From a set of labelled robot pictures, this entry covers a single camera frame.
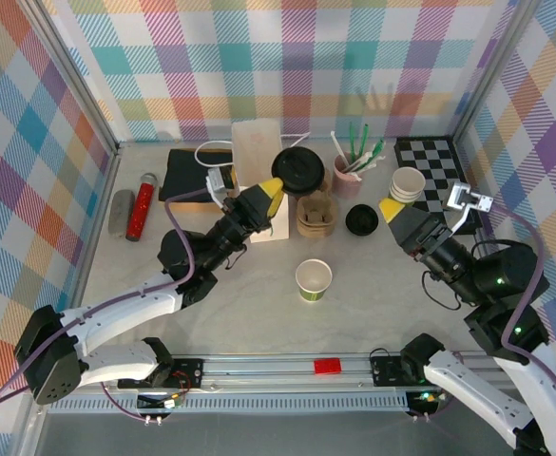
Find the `black bracket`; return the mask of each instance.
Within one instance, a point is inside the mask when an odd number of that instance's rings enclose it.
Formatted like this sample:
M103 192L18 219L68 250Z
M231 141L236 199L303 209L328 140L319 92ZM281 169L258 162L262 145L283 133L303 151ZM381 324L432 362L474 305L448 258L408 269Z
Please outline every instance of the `black bracket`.
M200 358L172 358L169 365L159 366L144 380L123 379L117 382L120 390L138 389L190 389L201 388L203 378L203 359Z
M371 357L371 370L376 387L433 387L426 379L413 381L402 369L402 357L398 355Z

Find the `paper cup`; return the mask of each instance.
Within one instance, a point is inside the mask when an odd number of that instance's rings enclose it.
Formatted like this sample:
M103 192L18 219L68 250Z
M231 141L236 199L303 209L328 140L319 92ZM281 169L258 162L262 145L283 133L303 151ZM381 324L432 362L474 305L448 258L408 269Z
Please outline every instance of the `paper cup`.
M307 259L298 265L295 278L303 299L315 302L324 296L333 281L333 272L324 261Z
M405 166L393 173L390 196L404 204L413 204L421 196L425 186L426 178L421 171Z

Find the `plaid fabric backdrop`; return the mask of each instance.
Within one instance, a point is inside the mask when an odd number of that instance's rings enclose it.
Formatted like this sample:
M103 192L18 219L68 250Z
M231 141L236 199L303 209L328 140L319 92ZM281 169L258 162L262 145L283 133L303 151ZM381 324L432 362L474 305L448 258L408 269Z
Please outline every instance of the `plaid fabric backdrop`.
M446 134L517 0L45 0L121 141Z
M0 0L0 385L32 311L67 305L107 163L23 12ZM17 411L0 406L0 455Z
M539 312L556 341L556 0L542 3L462 145L473 184L544 237L551 285ZM528 238L499 214L485 222L496 238Z

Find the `green striped paper cup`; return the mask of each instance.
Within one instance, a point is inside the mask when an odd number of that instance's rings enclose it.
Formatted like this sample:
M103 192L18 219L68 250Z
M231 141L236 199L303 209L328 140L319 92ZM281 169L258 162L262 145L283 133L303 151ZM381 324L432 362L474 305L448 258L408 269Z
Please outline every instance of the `green striped paper cup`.
M301 297L316 302L324 296L333 281L333 272L321 259L307 259L298 265L295 277Z

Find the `black lid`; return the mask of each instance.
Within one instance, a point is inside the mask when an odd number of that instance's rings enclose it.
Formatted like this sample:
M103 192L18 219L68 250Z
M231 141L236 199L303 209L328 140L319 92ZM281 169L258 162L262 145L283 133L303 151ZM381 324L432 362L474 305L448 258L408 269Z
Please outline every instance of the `black lid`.
M379 216L371 206L358 204L345 218L347 229L357 236L367 236L379 225Z
M288 147L274 160L271 175L284 181L286 194L304 197L314 193L324 181L324 163L307 147Z

